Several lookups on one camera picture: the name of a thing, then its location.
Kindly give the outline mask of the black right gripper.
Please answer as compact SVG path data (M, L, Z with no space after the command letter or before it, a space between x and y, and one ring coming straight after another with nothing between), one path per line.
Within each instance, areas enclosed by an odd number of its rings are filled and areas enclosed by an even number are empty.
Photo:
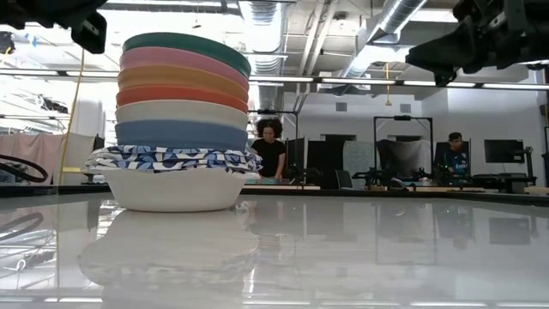
M409 50L406 63L428 70L436 86L455 72L549 61L549 0L460 0L451 33Z

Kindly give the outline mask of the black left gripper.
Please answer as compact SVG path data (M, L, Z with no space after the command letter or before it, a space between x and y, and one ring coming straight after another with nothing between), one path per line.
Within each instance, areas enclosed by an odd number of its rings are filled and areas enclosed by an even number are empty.
M107 0L0 0L0 25L24 29L27 22L71 27L71 39L92 54L106 48L107 22L97 9Z

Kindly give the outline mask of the pink plastic bowl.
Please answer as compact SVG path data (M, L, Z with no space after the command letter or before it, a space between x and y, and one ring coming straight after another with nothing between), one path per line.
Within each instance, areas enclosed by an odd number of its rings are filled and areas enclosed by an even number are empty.
M228 64L193 51L147 46L125 51L119 59L121 71L147 65L171 65L205 70L236 82L246 91L250 89L245 75Z

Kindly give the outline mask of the green plastic bowl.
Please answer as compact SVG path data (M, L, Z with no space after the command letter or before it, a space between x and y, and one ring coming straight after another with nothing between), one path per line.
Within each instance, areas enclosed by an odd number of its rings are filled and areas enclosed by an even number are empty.
M127 39L123 51L139 47L166 47L195 52L228 64L246 78L250 77L251 66L247 58L230 46L215 40L186 33L141 33Z

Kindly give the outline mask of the orange plastic bowl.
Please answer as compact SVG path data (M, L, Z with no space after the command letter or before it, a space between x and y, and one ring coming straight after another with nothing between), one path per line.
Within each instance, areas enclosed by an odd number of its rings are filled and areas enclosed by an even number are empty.
M121 70L118 74L120 90L137 86L170 85L209 89L231 95L246 103L249 90L224 76L188 67L146 65Z

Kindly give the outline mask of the coral red plastic bowl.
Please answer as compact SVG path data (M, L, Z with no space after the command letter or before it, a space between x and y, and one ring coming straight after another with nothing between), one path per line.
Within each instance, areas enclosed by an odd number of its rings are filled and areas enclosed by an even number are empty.
M171 85L138 86L119 90L116 95L117 108L148 100L196 100L229 106L247 113L248 106L242 100L215 91Z

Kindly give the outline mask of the cream plastic bowl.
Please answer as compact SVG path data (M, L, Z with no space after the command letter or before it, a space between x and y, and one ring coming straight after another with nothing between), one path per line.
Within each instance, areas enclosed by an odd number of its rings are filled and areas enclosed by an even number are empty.
M115 111L119 124L140 120L183 120L221 124L244 130L248 115L234 107L196 100L146 100Z

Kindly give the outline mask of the blue plastic bowl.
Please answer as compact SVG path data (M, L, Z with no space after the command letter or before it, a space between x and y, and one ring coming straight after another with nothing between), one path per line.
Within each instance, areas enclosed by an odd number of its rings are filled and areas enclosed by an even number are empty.
M245 130L183 120L139 120L115 125L118 145L165 148L245 149Z

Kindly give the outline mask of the white scalloped bottom bowl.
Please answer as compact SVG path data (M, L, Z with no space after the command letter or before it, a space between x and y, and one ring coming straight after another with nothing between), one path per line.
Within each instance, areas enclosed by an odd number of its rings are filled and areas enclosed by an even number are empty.
M218 167L162 173L118 168L103 170L101 174L121 207L162 213L228 208L248 179L259 178L257 173Z

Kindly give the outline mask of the long suspended light strip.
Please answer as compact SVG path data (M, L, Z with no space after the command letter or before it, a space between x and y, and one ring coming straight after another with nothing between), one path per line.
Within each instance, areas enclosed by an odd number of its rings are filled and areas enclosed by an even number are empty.
M342 78L321 76L250 76L250 82L277 82L277 83L316 83L330 85L352 86L391 86L391 87L418 87L437 88L434 81L419 80L390 80L372 78ZM450 82L446 88L473 88L485 90L520 90L520 91L549 91L549 84L526 84L505 82Z

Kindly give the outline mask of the person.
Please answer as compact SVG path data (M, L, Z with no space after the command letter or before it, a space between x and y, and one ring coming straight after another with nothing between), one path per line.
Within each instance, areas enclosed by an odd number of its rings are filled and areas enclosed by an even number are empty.
M263 178L282 179L286 160L286 146L280 141L282 123L278 118L265 118L256 122L257 139L251 144L252 150L262 158Z
M449 148L443 155L444 165L453 177L464 178L469 175L468 146L460 132L451 132L448 137Z

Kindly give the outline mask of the pink cloth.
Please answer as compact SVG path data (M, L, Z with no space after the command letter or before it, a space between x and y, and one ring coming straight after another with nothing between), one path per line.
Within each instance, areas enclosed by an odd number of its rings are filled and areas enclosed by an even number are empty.
M94 151L94 136L69 134L67 150L63 151L66 136L40 133L0 135L0 155L10 155L31 161L43 167L49 178L44 185L58 184L63 154L62 185L80 185L87 177L83 173L68 173L69 169L84 169L85 162Z

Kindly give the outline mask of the black panel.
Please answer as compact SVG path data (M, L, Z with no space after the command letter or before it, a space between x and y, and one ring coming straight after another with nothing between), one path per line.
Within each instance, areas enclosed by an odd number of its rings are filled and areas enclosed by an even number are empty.
M307 151L307 168L317 169L307 181L320 186L323 190L339 188L336 172L343 169L343 141L309 141Z

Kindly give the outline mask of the silver ceiling air duct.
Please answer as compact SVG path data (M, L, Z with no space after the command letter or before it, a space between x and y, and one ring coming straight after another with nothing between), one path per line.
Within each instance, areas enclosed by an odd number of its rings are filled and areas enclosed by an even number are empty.
M395 54L393 45L401 38L401 30L428 0L385 0L381 11L367 19L355 37L356 52L340 77L361 77L371 64L387 62Z

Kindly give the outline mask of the corrugated silver duct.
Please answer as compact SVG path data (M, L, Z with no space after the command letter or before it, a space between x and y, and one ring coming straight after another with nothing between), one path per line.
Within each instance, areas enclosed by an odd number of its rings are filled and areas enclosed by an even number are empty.
M244 18L246 51L251 72L259 76L279 76L283 59L280 56L285 28L285 5L275 2L240 1Z

